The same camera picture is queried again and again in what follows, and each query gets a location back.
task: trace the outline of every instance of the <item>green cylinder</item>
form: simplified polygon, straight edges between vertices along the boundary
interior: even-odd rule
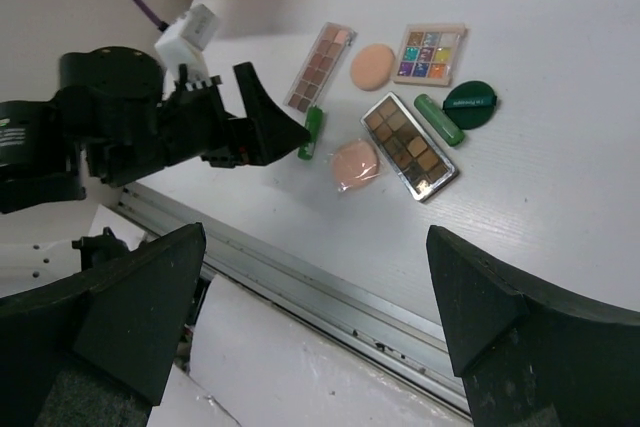
[[[322,119],[324,112],[317,105],[307,110],[307,119],[304,122],[304,128],[311,134],[311,140],[298,149],[298,157],[302,160],[313,159],[313,153],[316,150],[316,142],[322,128]]]
[[[416,97],[413,105],[433,128],[436,129],[436,132],[440,134],[440,137],[442,137],[447,144],[453,147],[464,140],[464,132],[447,117],[447,114],[445,114],[427,94],[420,94]]]

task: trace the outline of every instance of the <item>makeup sponge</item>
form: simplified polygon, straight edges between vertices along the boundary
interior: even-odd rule
[[[389,46],[369,45],[353,59],[351,80],[361,90],[378,90],[389,81],[394,61],[395,55]]]
[[[359,189],[378,175],[378,155],[369,142],[356,140],[335,152],[331,159],[331,170],[340,192]]]

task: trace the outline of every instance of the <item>colorful eyeshadow palette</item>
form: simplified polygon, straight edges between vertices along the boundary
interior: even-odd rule
[[[396,57],[396,84],[440,85],[451,83],[464,24],[409,25]]]
[[[362,118],[375,144],[413,198],[423,202],[458,175],[458,169],[392,92]]]
[[[326,23],[284,103],[301,112],[314,105],[340,56],[355,36],[349,27]]]

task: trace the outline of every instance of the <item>glitter eyeshadow palette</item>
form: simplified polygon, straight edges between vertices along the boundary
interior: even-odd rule
[[[349,27],[326,23],[287,94],[285,104],[301,112],[314,105],[355,35]]]
[[[409,25],[391,80],[397,84],[449,85],[465,32],[464,24]]]
[[[369,110],[362,124],[414,199],[428,199],[458,175],[456,166],[395,94],[387,94]]]

